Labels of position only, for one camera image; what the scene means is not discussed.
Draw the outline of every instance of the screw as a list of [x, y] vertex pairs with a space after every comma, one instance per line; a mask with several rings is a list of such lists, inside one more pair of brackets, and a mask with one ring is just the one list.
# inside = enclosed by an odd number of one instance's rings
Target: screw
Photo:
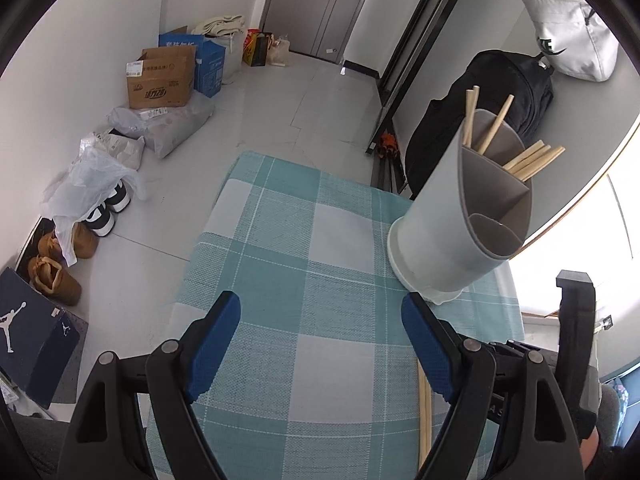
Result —
[[465, 341], [462, 344], [470, 352], [477, 352], [479, 349], [482, 348], [482, 345], [478, 341], [471, 338], [465, 339]]
[[98, 357], [98, 362], [101, 365], [108, 365], [111, 361], [113, 361], [113, 352], [102, 352], [100, 357]]
[[537, 365], [539, 365], [544, 360], [544, 358], [542, 357], [542, 354], [540, 352], [537, 352], [536, 350], [529, 352], [528, 355], [529, 355], [529, 361]]
[[169, 339], [162, 343], [161, 350], [165, 354], [172, 354], [178, 349], [178, 342], [175, 339]]

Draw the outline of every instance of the jordan logo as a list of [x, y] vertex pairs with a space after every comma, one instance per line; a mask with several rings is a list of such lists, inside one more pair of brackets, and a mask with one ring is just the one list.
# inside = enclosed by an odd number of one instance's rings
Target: jordan logo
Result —
[[11, 337], [9, 336], [9, 327], [11, 326], [11, 322], [14, 320], [14, 317], [18, 315], [22, 309], [24, 309], [27, 304], [23, 301], [20, 308], [18, 310], [11, 309], [7, 314], [0, 317], [0, 328], [4, 330], [4, 337], [6, 338], [6, 351], [9, 354], [14, 353], [14, 350], [11, 348]]

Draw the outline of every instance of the black and white sneaker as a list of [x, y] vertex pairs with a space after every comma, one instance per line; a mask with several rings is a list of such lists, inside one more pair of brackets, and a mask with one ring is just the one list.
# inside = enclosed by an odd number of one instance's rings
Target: black and white sneaker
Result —
[[127, 188], [121, 180], [118, 181], [116, 187], [111, 191], [111, 194], [104, 201], [104, 204], [111, 209], [114, 213], [119, 213], [131, 202], [131, 197], [127, 192]]
[[91, 211], [89, 218], [84, 221], [84, 224], [98, 236], [108, 235], [115, 223], [116, 219], [104, 205], [104, 202]]

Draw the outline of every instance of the gray floor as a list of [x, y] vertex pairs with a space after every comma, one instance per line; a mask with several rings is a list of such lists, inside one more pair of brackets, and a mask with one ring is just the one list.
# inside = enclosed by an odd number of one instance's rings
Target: gray floor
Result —
[[[163, 160], [145, 150], [140, 175], [149, 198], [133, 200], [95, 256], [70, 269], [83, 287], [72, 309], [89, 322], [78, 392], [98, 355], [151, 351], [164, 340], [171, 306], [196, 238], [226, 173], [245, 150], [277, 156], [368, 184], [364, 153], [380, 99], [375, 80], [310, 57], [291, 65], [242, 66], [214, 97], [216, 111]], [[68, 420], [72, 405], [50, 411]], [[142, 399], [142, 411], [148, 399]]]

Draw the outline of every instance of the towel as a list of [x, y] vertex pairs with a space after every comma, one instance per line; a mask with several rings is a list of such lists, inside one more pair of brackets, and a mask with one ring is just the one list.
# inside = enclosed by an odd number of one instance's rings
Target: towel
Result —
[[236, 32], [240, 32], [243, 27], [244, 16], [242, 14], [236, 14], [235, 16], [215, 16], [196, 25], [191, 33], [204, 34], [205, 36], [215, 38], [217, 36], [235, 34]]

